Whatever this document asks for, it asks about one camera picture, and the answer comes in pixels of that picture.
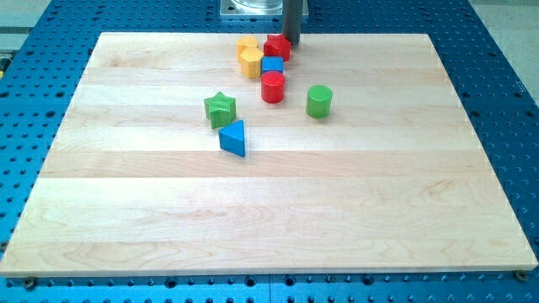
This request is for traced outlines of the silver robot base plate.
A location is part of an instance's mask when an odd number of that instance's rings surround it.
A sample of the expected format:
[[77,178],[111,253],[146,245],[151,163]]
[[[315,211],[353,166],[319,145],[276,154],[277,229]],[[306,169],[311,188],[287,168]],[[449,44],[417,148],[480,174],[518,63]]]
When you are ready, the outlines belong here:
[[225,19],[282,15],[283,0],[220,0],[219,13]]

